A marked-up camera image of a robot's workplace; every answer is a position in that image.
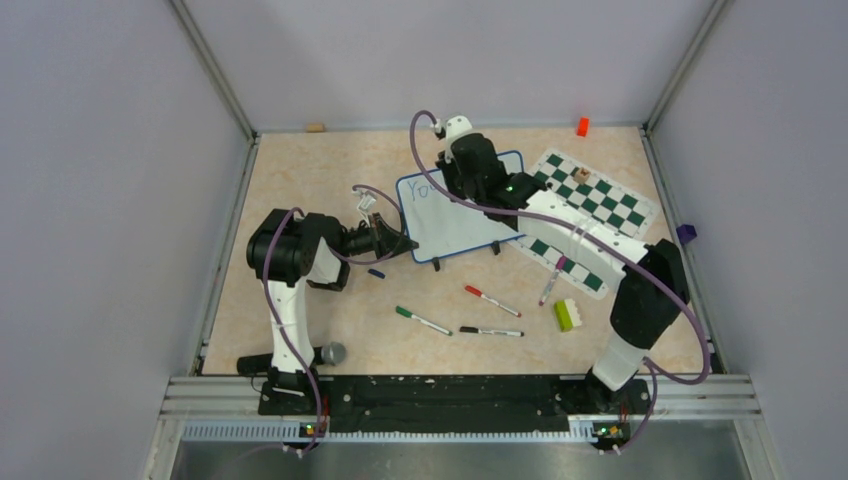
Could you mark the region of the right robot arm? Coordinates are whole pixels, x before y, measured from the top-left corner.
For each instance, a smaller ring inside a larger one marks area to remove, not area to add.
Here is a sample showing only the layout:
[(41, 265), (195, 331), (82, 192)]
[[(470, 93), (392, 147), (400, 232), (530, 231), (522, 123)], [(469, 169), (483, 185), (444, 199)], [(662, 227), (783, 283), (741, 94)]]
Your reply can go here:
[(679, 249), (667, 240), (648, 244), (611, 230), (542, 180), (507, 172), (492, 141), (479, 132), (440, 137), (444, 149), (436, 165), (453, 200), (544, 242), (614, 293), (613, 333), (586, 385), (594, 409), (614, 411), (626, 400), (626, 384), (689, 303)]

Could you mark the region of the blue framed whiteboard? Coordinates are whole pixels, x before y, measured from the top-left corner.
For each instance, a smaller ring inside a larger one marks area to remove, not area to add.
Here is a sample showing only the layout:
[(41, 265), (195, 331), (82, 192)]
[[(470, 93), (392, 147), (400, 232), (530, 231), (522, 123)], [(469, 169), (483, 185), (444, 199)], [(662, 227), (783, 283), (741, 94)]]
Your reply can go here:
[(395, 189), (408, 236), (418, 244), (411, 252), (417, 264), (429, 264), (521, 236), (479, 211), (451, 202), (421, 173), (399, 178)]

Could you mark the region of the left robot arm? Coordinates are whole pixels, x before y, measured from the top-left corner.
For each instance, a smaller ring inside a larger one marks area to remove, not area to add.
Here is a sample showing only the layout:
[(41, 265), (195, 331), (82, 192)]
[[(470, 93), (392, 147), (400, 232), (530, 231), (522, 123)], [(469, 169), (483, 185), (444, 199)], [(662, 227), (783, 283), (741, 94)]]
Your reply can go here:
[(263, 370), (274, 391), (297, 413), (319, 404), (321, 393), (308, 334), (306, 289), (339, 292), (347, 284), (351, 257), (373, 253), (378, 260), (411, 252), (419, 243), (380, 214), (349, 229), (334, 217), (274, 209), (248, 240), (246, 261), (262, 282), (271, 312), (273, 352)]

